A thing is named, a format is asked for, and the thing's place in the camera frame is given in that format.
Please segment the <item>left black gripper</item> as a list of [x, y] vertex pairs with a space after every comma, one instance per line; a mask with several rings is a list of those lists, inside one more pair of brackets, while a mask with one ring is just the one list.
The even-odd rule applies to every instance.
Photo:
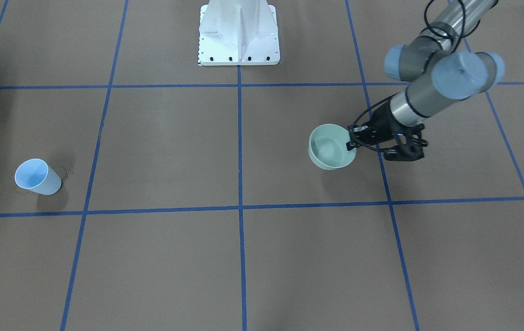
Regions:
[[348, 148], [373, 148], [374, 145], [405, 136], [408, 144], [424, 147], [421, 131], [424, 125], [406, 126], [398, 121], [393, 113], [390, 102], [379, 102], [363, 111], [352, 125], [348, 126], [350, 140]]

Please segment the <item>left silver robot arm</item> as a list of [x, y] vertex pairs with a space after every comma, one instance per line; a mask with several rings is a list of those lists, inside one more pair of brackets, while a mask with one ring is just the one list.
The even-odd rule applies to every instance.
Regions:
[[393, 46], [383, 61], [385, 74], [407, 86], [368, 107], [371, 119], [348, 126], [348, 150], [367, 148], [388, 159], [418, 159], [428, 142], [425, 121], [447, 107], [487, 92], [505, 75], [494, 52], [460, 50], [496, 0], [454, 0], [436, 19], [423, 14], [425, 28], [407, 45]]

